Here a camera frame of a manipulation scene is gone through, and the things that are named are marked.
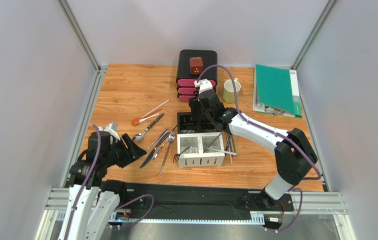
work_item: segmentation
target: metal fork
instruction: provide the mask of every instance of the metal fork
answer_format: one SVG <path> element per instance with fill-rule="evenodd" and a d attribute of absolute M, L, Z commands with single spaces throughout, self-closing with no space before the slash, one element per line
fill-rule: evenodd
<path fill-rule="evenodd" d="M 165 143 L 169 143 L 167 152 L 165 153 L 164 161 L 162 162 L 161 170 L 159 171 L 159 176 L 162 174 L 162 170 L 164 169 L 165 161 L 167 160 L 168 152 L 170 151 L 170 146 L 175 140 L 175 132 L 171 131 L 171 133 L 168 136 L 168 139 Z"/>
<path fill-rule="evenodd" d="M 180 159 L 180 156 L 181 156 L 181 154 L 183 154 L 187 149 L 189 149 L 190 147 L 188 146 L 188 147 L 186 147 L 186 149 L 184 149 L 181 153 L 177 153 L 177 154 L 175 154 L 174 155 L 174 159 L 173 159 L 173 163 L 177 163 L 178 162 L 178 159 Z"/>

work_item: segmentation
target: brown box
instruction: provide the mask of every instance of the brown box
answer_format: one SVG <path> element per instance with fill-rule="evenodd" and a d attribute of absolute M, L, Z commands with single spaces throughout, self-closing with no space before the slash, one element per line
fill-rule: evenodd
<path fill-rule="evenodd" d="M 190 74 L 192 75 L 200 75 L 202 71 L 204 71 L 204 63 L 202 62 L 202 58 L 200 56 L 191 57 L 189 59 L 190 63 Z"/>

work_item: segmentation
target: binder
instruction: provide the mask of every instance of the binder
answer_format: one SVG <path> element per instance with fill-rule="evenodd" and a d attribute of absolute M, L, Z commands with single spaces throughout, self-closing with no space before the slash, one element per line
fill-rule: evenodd
<path fill-rule="evenodd" d="M 301 118 L 295 70 L 255 65 L 252 109 L 259 113 Z"/>

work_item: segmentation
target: white wall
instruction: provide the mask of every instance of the white wall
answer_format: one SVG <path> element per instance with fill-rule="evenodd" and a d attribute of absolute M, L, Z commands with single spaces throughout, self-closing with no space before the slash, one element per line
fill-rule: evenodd
<path fill-rule="evenodd" d="M 55 0 L 0 1 L 0 239 L 35 237 L 93 78 Z"/>
<path fill-rule="evenodd" d="M 340 0 L 298 73 L 331 188 L 378 239 L 378 1 Z"/>
<path fill-rule="evenodd" d="M 176 65 L 182 49 L 231 66 L 291 66 L 327 0 L 68 0 L 101 65 Z"/>

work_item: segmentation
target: wooden table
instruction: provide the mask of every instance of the wooden table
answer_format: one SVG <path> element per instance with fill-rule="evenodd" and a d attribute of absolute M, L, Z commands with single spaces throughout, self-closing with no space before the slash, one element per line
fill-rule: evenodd
<path fill-rule="evenodd" d="M 235 78 L 239 78 L 242 85 L 238 99 L 243 113 L 276 128 L 286 130 L 299 128 L 308 135 L 304 118 L 270 116 L 254 112 L 252 110 L 254 69 L 245 67 L 229 69 Z M 105 127 L 110 122 L 116 122 L 119 135 L 127 133 L 132 137 L 141 133 L 154 118 L 137 126 L 132 126 L 131 120 L 143 116 L 167 99 L 170 101 L 161 111 L 165 115 L 146 133 L 144 140 L 139 142 L 138 146 L 146 149 L 165 128 L 172 129 L 177 124 L 177 112 L 190 111 L 187 102 L 177 100 L 176 71 L 175 66 L 167 65 L 109 65 L 81 150 L 87 149 L 88 136 L 95 131 L 92 124 Z M 220 69 L 218 78 L 217 93 L 222 99 L 223 82 L 229 77 Z M 225 106 L 234 107 L 234 103 L 225 103 Z M 159 169 L 165 151 L 142 169 L 139 166 L 145 156 L 125 168 L 112 166 L 108 169 L 106 179 L 153 184 L 263 188 L 276 174 L 274 155 L 247 139 L 236 136 L 235 141 L 238 156 L 233 159 L 233 165 L 230 164 L 229 156 L 226 156 L 221 167 L 178 168 L 177 163 L 172 163 L 177 151 L 175 142 L 171 145 L 161 177 L 159 177 Z M 311 170 L 308 176 L 315 176 L 314 171 Z M 305 191 L 323 191 L 319 180 L 303 181 L 299 186 Z"/>

